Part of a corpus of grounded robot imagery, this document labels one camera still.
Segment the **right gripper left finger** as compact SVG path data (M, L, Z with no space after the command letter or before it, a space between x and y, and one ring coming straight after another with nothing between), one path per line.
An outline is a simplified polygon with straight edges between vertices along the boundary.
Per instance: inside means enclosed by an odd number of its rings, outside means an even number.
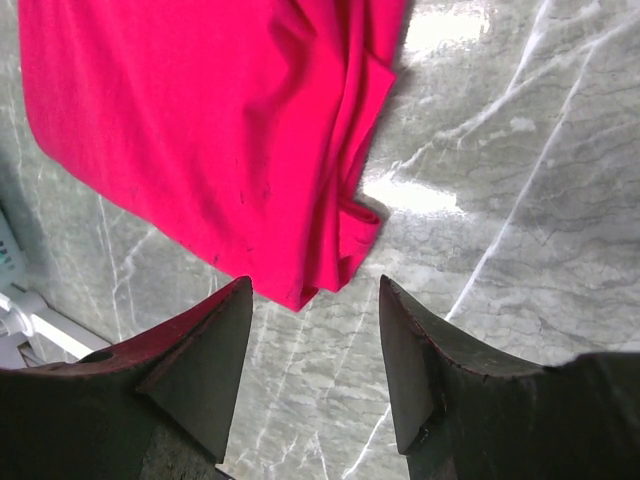
M1 373L5 479L221 479L251 330L240 277L74 363Z

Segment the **magenta t-shirt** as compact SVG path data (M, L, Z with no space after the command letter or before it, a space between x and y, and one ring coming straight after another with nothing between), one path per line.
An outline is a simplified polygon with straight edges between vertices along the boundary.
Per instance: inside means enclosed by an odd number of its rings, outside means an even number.
M355 190L403 1L21 1L39 147L107 200L299 310L380 218Z

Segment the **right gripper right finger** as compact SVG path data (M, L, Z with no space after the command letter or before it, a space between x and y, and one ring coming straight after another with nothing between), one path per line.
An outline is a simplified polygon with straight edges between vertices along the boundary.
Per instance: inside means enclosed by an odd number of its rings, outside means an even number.
M379 325L398 452L414 479L635 479L639 357L557 366L498 350L387 276Z

